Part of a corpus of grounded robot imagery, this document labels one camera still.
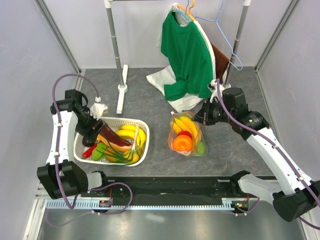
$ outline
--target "white wall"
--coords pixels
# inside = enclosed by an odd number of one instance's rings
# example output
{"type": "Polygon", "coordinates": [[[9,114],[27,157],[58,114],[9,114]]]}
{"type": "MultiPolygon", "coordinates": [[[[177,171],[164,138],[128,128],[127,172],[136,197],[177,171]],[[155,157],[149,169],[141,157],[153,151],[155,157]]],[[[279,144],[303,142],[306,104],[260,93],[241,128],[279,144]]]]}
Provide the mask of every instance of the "white wall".
{"type": "MultiPolygon", "coordinates": [[[[0,233],[18,240],[39,183],[37,167],[50,151],[51,88],[73,69],[34,1],[2,2],[0,22],[0,233]]],[[[58,97],[72,80],[61,83],[58,97]]]]}
{"type": "Polygon", "coordinates": [[[318,0],[299,3],[260,70],[280,141],[314,180],[320,180],[319,9],[318,0]]]}
{"type": "MultiPolygon", "coordinates": [[[[81,68],[115,68],[108,18],[103,0],[45,0],[81,68]]],[[[167,59],[156,47],[167,9],[175,0],[118,1],[112,3],[122,64],[165,67],[167,59]]],[[[238,55],[244,66],[254,66],[290,0],[252,0],[238,55]]],[[[186,0],[180,1],[183,6],[186,0]]],[[[220,25],[233,46],[243,0],[225,0],[220,25]]],[[[191,13],[214,19],[221,0],[197,0],[191,13]]],[[[231,50],[215,23],[199,20],[209,39],[226,56],[231,50]]]]}

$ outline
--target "plastic basket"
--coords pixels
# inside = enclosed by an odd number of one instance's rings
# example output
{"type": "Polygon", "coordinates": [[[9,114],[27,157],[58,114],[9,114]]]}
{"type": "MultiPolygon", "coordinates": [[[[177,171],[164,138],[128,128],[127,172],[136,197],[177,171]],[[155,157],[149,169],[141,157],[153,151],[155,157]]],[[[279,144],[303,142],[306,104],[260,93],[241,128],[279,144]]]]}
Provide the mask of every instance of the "plastic basket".
{"type": "Polygon", "coordinates": [[[138,126],[145,132],[146,141],[143,146],[143,152],[140,160],[133,164],[127,165],[125,163],[108,162],[105,159],[105,157],[103,157],[99,161],[93,161],[91,157],[88,157],[87,159],[82,159],[82,154],[88,149],[88,147],[85,147],[82,144],[83,136],[80,135],[79,133],[76,134],[74,139],[74,144],[73,144],[74,157],[80,162],[90,163],[90,164],[125,165],[126,167],[133,167],[133,166],[139,165],[145,159],[147,155],[148,147],[149,147],[150,130],[148,125],[144,121],[136,120],[136,119],[117,118],[117,117],[101,117],[101,119],[104,120],[113,131],[117,131],[119,127],[121,127],[122,125],[133,125],[133,126],[138,126]]]}

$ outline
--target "green shirt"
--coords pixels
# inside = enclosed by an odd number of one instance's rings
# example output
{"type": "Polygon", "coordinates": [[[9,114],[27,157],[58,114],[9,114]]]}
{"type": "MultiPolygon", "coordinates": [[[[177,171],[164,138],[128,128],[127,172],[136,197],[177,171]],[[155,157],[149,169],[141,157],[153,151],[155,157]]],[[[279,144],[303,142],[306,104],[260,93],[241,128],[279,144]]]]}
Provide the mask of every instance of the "green shirt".
{"type": "Polygon", "coordinates": [[[210,52],[196,24],[180,26],[171,11],[162,24],[161,52],[169,59],[176,83],[164,85],[167,101],[182,98],[186,93],[209,98],[208,84],[213,80],[210,52]]]}

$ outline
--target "plastic bag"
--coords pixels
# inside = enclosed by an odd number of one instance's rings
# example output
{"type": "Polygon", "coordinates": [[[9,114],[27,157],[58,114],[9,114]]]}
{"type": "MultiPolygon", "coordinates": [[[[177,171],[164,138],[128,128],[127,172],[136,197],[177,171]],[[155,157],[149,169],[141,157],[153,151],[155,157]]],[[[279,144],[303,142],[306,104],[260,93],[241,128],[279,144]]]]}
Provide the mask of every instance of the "plastic bag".
{"type": "Polygon", "coordinates": [[[169,148],[185,156],[206,156],[208,154],[208,146],[200,125],[192,121],[195,114],[191,111],[177,114],[171,112],[171,114],[171,130],[168,137],[169,148]]]}

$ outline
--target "brown cloth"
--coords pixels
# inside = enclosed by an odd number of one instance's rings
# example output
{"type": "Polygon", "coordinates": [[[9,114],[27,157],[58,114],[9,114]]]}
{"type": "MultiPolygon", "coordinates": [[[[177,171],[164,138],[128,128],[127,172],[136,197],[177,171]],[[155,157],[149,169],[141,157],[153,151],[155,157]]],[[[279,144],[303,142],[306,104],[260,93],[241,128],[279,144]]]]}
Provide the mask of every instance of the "brown cloth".
{"type": "Polygon", "coordinates": [[[224,55],[212,42],[210,43],[213,48],[215,58],[215,76],[217,79],[220,79],[220,83],[222,83],[222,76],[227,70],[229,58],[227,58],[226,55],[224,55]]]}

